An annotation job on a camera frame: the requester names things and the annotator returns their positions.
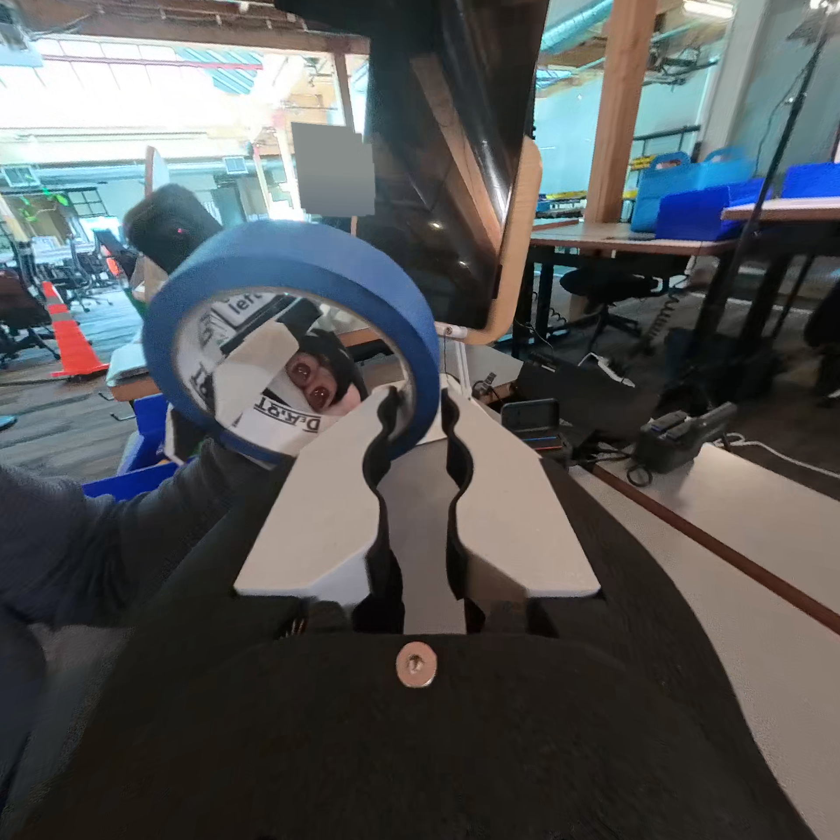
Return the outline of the dark screen with tan frame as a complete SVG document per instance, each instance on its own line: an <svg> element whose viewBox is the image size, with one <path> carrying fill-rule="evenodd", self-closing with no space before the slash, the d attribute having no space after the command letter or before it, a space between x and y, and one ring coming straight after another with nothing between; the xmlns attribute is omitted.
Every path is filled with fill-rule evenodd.
<svg viewBox="0 0 840 840"><path fill-rule="evenodd" d="M369 41L375 213L358 234L415 281L438 323L503 335L540 180L527 138L549 2L273 2Z"/></svg>

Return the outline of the small black charger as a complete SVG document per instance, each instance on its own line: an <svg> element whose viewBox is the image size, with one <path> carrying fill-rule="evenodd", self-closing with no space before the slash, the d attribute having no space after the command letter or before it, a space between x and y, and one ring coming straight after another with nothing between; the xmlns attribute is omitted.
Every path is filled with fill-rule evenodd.
<svg viewBox="0 0 840 840"><path fill-rule="evenodd" d="M641 428L632 454L636 464L656 475L666 475L699 456L701 448L727 434L737 405L725 403L700 416L684 411L653 419Z"/></svg>

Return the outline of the wooden post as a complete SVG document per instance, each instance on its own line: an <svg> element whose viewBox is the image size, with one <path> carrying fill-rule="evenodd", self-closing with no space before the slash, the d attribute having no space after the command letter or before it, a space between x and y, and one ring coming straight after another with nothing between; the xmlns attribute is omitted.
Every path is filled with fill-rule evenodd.
<svg viewBox="0 0 840 840"><path fill-rule="evenodd" d="M589 224L613 224L621 218L656 5L656 2L613 4L584 213Z"/></svg>

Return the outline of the brown office chair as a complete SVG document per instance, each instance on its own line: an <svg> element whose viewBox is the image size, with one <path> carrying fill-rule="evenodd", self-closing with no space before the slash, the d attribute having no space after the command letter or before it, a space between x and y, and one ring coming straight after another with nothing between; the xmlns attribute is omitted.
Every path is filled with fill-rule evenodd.
<svg viewBox="0 0 840 840"><path fill-rule="evenodd" d="M21 353L34 348L47 351L59 362L59 352L47 341L55 341L55 334L45 305L30 294L16 271L3 269L1 369L5 370Z"/></svg>

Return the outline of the blue tool case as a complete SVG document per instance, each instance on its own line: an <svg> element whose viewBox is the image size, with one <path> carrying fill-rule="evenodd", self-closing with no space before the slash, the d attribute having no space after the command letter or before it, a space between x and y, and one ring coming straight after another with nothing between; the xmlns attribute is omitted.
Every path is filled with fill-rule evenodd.
<svg viewBox="0 0 840 840"><path fill-rule="evenodd" d="M637 184L631 231L655 232L660 205L666 196L745 183L752 177L756 165L756 160L742 149L733 147L712 151L701 162L693 162L682 151L654 157Z"/></svg>

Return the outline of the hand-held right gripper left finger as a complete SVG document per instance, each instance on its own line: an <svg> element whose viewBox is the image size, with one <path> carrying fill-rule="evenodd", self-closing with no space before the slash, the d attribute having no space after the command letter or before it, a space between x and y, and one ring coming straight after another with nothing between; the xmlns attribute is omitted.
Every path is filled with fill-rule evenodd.
<svg viewBox="0 0 840 840"><path fill-rule="evenodd" d="M235 582L241 596L364 602L387 594L387 515L376 491L400 408L383 386L306 446Z"/></svg>

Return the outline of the blue tape roll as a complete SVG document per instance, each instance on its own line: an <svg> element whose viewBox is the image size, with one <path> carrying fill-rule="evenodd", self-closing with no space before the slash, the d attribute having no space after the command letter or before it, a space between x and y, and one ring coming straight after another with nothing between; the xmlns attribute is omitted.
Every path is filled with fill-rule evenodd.
<svg viewBox="0 0 840 840"><path fill-rule="evenodd" d="M403 267L369 244L312 223L249 223L201 244L169 274L144 322L144 356L155 383L190 423L235 451L278 463L266 448L235 443L177 371L175 345L189 316L217 296L249 289L295 293L352 312L401 358L414 386L412 408L388 439L397 460L421 444L439 409L439 340L433 312Z"/></svg>

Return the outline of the studio light on stand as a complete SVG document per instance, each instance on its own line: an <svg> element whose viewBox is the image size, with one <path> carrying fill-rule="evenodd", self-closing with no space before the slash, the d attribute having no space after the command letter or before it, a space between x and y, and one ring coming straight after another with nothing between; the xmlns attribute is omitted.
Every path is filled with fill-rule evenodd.
<svg viewBox="0 0 840 840"><path fill-rule="evenodd" d="M765 173L758 200L753 205L729 208L722 214L722 218L734 222L742 220L745 225L730 257L722 259L719 263L718 271L704 301L699 321L693 330L692 340L688 344L684 354L685 363L695 363L707 351L708 345L713 342L741 265L751 255L752 251L758 244L762 244L760 230L764 223L804 225L806 223L837 223L839 220L838 197L776 199L770 207L765 207L769 189L775 180L783 154L804 110L806 95L816 73L816 67L826 46L832 39L838 37L838 2L818 2L817 5L810 5L803 25L793 33L794 40L811 44L814 51L805 63L800 86L789 107L789 115Z"/></svg>

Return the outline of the black laptop bag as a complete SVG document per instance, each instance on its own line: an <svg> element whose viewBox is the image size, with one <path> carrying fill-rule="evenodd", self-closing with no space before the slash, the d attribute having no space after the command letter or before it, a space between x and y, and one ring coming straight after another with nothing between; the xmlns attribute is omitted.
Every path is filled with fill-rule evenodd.
<svg viewBox="0 0 840 840"><path fill-rule="evenodd" d="M597 367L563 362L551 370L525 363L514 383L516 393L527 402L556 400L563 433L577 445L586 440L635 442L660 403L656 391L617 382Z"/></svg>

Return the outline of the white screen stand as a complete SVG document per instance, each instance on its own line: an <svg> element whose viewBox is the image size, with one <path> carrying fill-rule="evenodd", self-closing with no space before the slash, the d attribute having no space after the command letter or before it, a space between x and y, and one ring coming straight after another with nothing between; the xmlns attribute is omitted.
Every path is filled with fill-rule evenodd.
<svg viewBox="0 0 840 840"><path fill-rule="evenodd" d="M468 342L468 328L438 321L434 323L434 327L440 339L440 358L445 382L449 383L450 380L456 382L459 393L473 402L485 405L501 403L502 397L494 387L498 380L498 373L494 369L488 369L486 375L478 380L474 380L469 373L468 348L470 345Z"/></svg>

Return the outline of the person's left forearm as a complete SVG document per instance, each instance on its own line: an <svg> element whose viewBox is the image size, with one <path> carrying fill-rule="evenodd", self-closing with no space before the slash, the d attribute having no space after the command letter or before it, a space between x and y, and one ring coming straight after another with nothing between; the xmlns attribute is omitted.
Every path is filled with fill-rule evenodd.
<svg viewBox="0 0 840 840"><path fill-rule="evenodd" d="M146 602L267 469L206 442L157 489L90 498L68 478L1 468L1 631L113 626Z"/></svg>

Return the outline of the blue storage bin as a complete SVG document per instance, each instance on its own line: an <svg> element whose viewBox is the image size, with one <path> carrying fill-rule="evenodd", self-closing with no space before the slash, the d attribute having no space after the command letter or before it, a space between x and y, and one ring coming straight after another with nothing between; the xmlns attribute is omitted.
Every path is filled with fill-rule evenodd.
<svg viewBox="0 0 840 840"><path fill-rule="evenodd" d="M87 498L113 497L129 501L173 478L179 464L163 452L167 411L169 405L161 394L142 398L133 404L137 429L128 439L117 472L111 478L84 485Z"/></svg>

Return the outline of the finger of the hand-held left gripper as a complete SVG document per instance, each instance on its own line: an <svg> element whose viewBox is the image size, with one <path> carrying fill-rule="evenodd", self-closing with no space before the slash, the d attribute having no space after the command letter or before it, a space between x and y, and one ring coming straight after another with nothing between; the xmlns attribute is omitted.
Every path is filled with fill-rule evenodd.
<svg viewBox="0 0 840 840"><path fill-rule="evenodd" d="M202 428L194 425L174 406L167 406L163 428L163 456L172 463L185 464L202 444Z"/></svg>
<svg viewBox="0 0 840 840"><path fill-rule="evenodd" d="M215 421L224 428L236 426L299 348L288 327L260 327L250 333L212 375Z"/></svg>

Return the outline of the black battery charging case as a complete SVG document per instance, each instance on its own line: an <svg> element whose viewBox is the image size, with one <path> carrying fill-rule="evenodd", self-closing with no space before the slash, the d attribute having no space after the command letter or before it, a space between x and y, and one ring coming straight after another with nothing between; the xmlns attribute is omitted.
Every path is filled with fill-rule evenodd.
<svg viewBox="0 0 840 840"><path fill-rule="evenodd" d="M555 398L504 404L499 421L502 427L544 457L565 457L571 451L563 434L561 406Z"/></svg>

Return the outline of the orange traffic cone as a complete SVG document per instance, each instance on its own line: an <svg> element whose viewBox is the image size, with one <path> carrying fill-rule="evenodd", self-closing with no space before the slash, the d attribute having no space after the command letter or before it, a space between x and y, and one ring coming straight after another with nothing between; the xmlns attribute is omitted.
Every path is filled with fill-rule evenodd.
<svg viewBox="0 0 840 840"><path fill-rule="evenodd" d="M49 281L44 281L41 289L45 296L46 310L51 317L52 332L58 345L59 363L62 365L59 371L51 374L51 377L57 380L79 380L107 374L109 365L98 358L91 342L85 338L79 323L58 295L55 286Z"/></svg>

